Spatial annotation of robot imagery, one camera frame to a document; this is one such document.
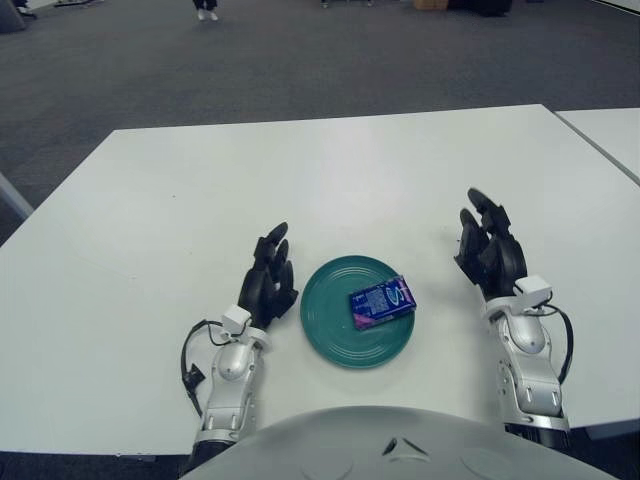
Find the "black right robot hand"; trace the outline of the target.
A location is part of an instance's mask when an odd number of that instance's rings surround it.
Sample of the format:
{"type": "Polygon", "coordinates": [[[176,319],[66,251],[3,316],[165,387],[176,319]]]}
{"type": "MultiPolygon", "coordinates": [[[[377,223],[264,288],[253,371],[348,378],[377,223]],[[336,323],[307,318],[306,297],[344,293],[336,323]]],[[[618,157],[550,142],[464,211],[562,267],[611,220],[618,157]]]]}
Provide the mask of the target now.
{"type": "Polygon", "coordinates": [[[480,222],[468,209],[460,211],[462,234],[454,261],[480,288],[485,301],[514,296],[515,282],[527,276],[527,267],[506,210],[476,188],[470,188],[467,196],[480,222]]]}

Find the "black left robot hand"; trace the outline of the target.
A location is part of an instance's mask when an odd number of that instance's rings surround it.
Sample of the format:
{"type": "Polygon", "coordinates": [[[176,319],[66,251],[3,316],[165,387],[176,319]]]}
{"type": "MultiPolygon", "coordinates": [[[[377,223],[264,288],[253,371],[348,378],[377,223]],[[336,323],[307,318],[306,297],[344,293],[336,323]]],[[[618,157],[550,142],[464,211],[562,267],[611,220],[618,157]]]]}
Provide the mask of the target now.
{"type": "Polygon", "coordinates": [[[237,305],[251,314],[251,326],[266,331],[295,303],[293,264],[288,259],[285,238],[288,223],[282,222],[260,237],[254,250],[253,266],[247,271],[237,305]]]}

